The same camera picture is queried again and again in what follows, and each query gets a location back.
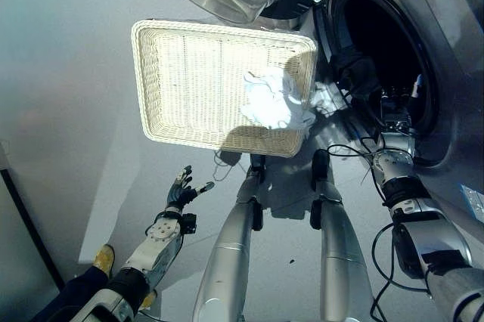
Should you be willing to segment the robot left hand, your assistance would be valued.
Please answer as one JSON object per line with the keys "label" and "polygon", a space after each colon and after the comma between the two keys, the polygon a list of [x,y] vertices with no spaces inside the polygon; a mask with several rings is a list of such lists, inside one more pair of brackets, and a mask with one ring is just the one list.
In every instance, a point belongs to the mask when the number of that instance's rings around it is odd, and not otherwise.
{"label": "robot left hand", "polygon": [[191,174],[192,167],[185,166],[177,175],[169,189],[166,201],[167,208],[183,210],[195,198],[214,188],[215,183],[213,181],[208,181],[198,187],[190,186],[190,182],[192,181]]}

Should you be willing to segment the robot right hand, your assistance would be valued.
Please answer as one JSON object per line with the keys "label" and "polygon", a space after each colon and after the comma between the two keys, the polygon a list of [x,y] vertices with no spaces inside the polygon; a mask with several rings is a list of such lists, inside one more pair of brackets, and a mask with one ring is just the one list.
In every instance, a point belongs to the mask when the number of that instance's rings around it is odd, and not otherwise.
{"label": "robot right hand", "polygon": [[355,46],[343,48],[330,58],[334,81],[352,98],[367,100],[381,90],[373,59]]}

